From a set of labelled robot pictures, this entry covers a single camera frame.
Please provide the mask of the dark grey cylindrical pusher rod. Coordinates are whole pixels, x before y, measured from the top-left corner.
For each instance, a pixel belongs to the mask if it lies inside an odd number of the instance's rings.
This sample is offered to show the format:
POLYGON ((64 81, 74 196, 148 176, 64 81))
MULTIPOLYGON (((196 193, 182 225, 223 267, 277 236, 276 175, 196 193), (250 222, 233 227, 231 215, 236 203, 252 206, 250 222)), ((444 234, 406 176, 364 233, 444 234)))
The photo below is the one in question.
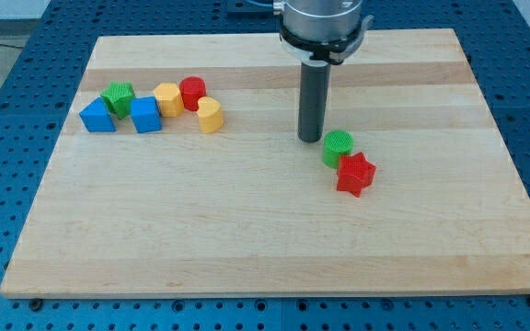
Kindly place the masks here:
POLYGON ((305 143, 320 140, 328 97, 330 65, 301 64, 298 108, 298 138, 305 143))

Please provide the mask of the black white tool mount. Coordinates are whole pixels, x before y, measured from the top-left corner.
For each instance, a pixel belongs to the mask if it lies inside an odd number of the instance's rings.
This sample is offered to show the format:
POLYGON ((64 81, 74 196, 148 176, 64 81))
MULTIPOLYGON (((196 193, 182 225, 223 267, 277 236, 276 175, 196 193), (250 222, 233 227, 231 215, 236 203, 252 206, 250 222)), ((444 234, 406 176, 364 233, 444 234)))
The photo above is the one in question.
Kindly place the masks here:
POLYGON ((374 16, 368 15, 346 37, 331 41, 305 40, 281 25, 280 42, 290 55, 306 65, 341 65, 360 48, 373 23, 374 16))

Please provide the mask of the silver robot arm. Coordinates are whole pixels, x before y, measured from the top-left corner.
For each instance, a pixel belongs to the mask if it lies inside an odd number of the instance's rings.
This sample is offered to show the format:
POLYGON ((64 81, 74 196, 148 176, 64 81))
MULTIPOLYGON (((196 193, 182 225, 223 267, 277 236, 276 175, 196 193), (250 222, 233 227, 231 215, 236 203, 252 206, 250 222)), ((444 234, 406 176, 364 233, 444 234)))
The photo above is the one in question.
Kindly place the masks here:
POLYGON ((298 138, 320 140, 327 107, 330 70, 362 45, 374 21, 363 15, 362 0, 277 0, 280 41, 300 61, 298 138))

